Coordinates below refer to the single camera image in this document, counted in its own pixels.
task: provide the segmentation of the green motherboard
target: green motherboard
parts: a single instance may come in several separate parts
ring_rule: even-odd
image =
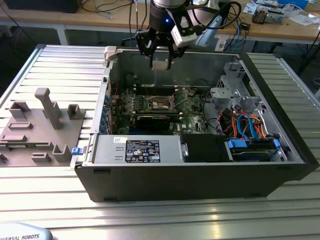
[[[171,95],[151,95],[125,89],[112,98],[113,129],[116,135],[146,134],[139,129],[139,116],[169,119],[168,128],[154,130],[147,134],[179,135],[205,134],[208,125],[202,114],[202,95],[196,89],[173,89]]]

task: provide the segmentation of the blue cable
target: blue cable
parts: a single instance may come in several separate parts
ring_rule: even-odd
[[[238,47],[239,38],[240,38],[240,27],[239,27],[239,24],[236,21],[235,21],[235,24],[236,24],[236,28],[237,28],[237,31],[238,31],[238,38],[237,38],[237,40],[235,42],[235,45],[234,45],[234,47],[232,49],[232,52],[234,52],[235,49]]]
[[[244,117],[246,117],[246,118],[248,119],[252,137],[253,137],[254,139],[260,140],[260,138],[258,137],[257,133],[256,133],[255,130],[254,130],[254,124],[253,124],[251,118],[250,118],[249,116],[247,116],[247,115],[244,115],[244,114],[243,114],[243,115],[240,115],[240,116],[238,117],[238,120],[236,121],[236,127],[238,128],[238,132],[239,132],[246,140],[249,140],[249,137],[242,132],[241,126],[240,126],[241,119],[243,119]]]

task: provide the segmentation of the blue tab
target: blue tab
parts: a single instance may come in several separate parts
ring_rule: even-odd
[[[81,147],[73,147],[71,151],[72,155],[78,156],[78,155],[83,155],[84,154],[84,149]]]
[[[275,145],[275,147],[276,147],[277,149],[280,148],[280,142],[279,142],[279,140],[275,139],[275,140],[273,140],[273,143],[274,143],[274,145]]]
[[[229,140],[228,141],[228,146],[229,146],[230,149],[232,149],[235,145],[231,140]]]
[[[228,141],[228,146],[230,149],[235,148],[235,149],[240,149],[240,148],[247,148],[247,143],[244,139],[230,139]]]

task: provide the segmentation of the desk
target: desk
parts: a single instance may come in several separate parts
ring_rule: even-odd
[[[239,0],[244,6],[248,0]],[[115,4],[108,5],[108,8],[118,7],[126,4],[127,1],[119,0]],[[34,10],[11,10],[3,3],[2,6],[6,9],[13,19],[22,27],[35,28],[51,28],[56,29],[61,45],[68,45],[66,30],[87,30],[87,31],[102,31],[102,32],[129,32],[129,6],[125,6],[112,11],[113,19],[108,19],[94,12],[88,12],[84,9],[79,9],[77,13],[61,13],[48,11]],[[94,5],[90,1],[86,4],[86,8],[94,10]],[[319,6],[309,5],[307,11],[317,11]],[[143,3],[138,4],[139,24],[145,15],[145,7]],[[317,36],[318,30],[315,24],[303,26],[289,19],[284,20],[284,24],[265,23],[263,25],[252,23],[252,16],[247,13],[241,13],[241,20],[251,24],[247,40],[265,41],[265,42],[280,42],[280,43],[295,43],[295,44],[312,44]],[[135,31],[136,14],[135,7],[132,8],[132,29]],[[144,28],[149,24],[147,17]],[[0,9],[0,25],[15,26],[8,16]],[[224,48],[224,43],[235,34],[235,29],[229,25],[225,29],[219,29],[216,34],[218,43],[217,51]]]

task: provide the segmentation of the power supply label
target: power supply label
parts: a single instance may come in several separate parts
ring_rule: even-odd
[[[127,140],[125,161],[127,163],[160,163],[159,140]]]

